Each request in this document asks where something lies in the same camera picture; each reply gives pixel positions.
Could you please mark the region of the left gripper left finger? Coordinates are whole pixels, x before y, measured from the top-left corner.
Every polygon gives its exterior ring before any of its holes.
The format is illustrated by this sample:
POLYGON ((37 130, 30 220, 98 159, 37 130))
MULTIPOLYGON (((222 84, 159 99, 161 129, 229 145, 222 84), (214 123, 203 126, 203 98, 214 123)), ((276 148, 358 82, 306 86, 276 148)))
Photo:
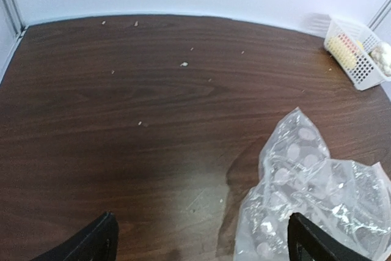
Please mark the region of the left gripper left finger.
POLYGON ((115 215, 105 212, 65 242, 34 260, 115 260, 119 225, 115 215))

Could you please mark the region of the clear zip top bag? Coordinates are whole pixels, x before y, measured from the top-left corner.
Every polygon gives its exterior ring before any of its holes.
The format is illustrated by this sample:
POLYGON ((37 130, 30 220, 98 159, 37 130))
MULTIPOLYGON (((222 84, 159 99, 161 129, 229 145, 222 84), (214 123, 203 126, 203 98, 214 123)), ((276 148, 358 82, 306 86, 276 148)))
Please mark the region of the clear zip top bag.
POLYGON ((380 163, 331 158, 300 109, 277 124, 260 152, 258 173, 240 207, 235 260, 287 260, 293 213, 371 260, 390 256, 390 178, 380 163))

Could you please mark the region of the yellow fake banana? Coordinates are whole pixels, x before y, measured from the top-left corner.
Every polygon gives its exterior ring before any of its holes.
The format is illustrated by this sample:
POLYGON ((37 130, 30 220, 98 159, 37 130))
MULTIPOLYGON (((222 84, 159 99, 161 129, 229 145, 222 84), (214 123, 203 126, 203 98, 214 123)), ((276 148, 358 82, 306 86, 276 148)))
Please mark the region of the yellow fake banana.
POLYGON ((334 56, 338 63, 348 70, 352 70, 357 64, 356 54, 345 47, 336 36, 330 37, 327 42, 329 52, 334 56))

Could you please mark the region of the orange fake fruit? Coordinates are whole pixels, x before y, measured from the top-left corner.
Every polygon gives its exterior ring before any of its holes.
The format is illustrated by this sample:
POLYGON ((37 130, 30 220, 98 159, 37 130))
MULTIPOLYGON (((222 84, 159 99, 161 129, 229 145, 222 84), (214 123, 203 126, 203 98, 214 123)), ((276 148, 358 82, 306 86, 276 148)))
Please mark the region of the orange fake fruit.
POLYGON ((359 50, 359 47, 345 34, 341 33, 337 36, 341 43, 347 47, 351 52, 355 53, 359 50))

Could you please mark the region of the white fake garlic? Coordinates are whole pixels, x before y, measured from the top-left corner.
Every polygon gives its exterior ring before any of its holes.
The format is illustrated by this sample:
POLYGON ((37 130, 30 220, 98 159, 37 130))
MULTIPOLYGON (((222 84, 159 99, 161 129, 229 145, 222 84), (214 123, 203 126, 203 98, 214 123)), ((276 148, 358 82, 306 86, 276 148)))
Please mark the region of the white fake garlic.
POLYGON ((370 52, 370 57, 381 69, 383 74, 390 76, 391 46, 386 42, 378 43, 370 52))

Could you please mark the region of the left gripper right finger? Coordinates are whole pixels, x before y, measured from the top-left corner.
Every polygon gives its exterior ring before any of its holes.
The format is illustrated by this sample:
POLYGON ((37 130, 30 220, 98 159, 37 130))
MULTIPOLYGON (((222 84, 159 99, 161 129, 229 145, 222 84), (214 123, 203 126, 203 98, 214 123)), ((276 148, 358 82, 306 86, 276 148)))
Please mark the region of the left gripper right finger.
POLYGON ((293 213, 288 222, 290 260, 368 260, 344 246, 301 213, 293 213))

